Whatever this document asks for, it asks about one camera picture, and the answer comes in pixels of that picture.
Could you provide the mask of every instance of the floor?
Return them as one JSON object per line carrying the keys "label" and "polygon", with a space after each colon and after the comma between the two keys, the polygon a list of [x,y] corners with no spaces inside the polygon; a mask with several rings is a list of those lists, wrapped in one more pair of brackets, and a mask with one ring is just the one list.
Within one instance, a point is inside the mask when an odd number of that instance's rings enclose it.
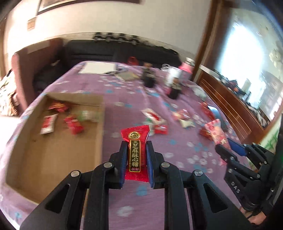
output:
{"label": "floor", "polygon": [[13,134],[18,117],[0,116],[0,153],[5,149],[6,143]]}

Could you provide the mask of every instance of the purple tablecloth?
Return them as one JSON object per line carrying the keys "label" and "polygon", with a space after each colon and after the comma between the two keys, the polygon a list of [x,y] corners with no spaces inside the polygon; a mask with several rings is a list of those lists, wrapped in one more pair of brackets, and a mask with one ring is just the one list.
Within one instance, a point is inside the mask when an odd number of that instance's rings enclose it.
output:
{"label": "purple tablecloth", "polygon": [[[201,127],[209,118],[201,110],[201,100],[190,88],[183,89],[178,100],[169,99],[164,93],[163,77],[155,69],[159,84],[153,89],[143,87],[140,81],[121,82],[112,75],[78,74],[85,62],[79,63],[65,75],[48,86],[45,91],[28,107],[20,117],[14,134],[9,140],[0,159],[0,208],[14,223],[21,224],[36,204],[26,200],[5,184],[5,172],[10,153],[17,136],[33,108],[46,92],[98,93],[104,96],[105,124],[103,139],[103,161],[119,150],[122,138],[121,129],[142,125],[145,116],[141,110],[152,108],[167,120],[168,135],[150,136],[154,150],[163,154],[164,159],[182,170],[201,169],[236,204],[235,196],[223,177],[226,166],[220,165],[220,157],[214,150],[214,143],[199,135]],[[130,67],[140,74],[141,67]],[[209,105],[217,107],[208,98]],[[194,119],[196,127],[182,128],[173,120],[172,111],[186,109]],[[227,136],[239,140],[228,125]],[[246,164],[244,157],[239,157]],[[164,228],[164,191],[153,190],[149,183],[125,181],[123,189],[111,190],[109,196],[109,229],[163,229]]]}

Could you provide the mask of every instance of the white paper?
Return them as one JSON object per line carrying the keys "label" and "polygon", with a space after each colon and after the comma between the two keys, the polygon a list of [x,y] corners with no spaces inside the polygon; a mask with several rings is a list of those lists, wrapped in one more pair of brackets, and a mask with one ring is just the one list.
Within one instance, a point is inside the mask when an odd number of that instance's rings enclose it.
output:
{"label": "white paper", "polygon": [[79,71],[79,73],[104,74],[115,70],[115,63],[90,61],[85,64],[85,66]]}

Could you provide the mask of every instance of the brown cardboard tray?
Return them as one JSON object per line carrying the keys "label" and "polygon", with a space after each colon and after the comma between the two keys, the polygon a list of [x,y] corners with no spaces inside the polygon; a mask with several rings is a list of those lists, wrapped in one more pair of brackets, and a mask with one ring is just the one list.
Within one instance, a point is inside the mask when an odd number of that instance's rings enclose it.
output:
{"label": "brown cardboard tray", "polygon": [[[53,100],[70,102],[71,113],[100,111],[99,122],[83,121],[84,132],[73,135],[59,113],[54,132],[40,134]],[[101,164],[103,97],[95,94],[47,93],[27,119],[12,151],[6,183],[25,198],[40,203],[71,171],[82,173]]]}

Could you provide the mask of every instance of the wooden cabinet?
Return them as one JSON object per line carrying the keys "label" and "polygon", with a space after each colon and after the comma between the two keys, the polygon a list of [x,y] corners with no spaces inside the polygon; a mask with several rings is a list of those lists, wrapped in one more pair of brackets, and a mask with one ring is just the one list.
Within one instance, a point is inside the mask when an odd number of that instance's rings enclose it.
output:
{"label": "wooden cabinet", "polygon": [[258,143],[264,129],[244,103],[213,76],[202,71],[199,85],[225,114],[242,144]]}

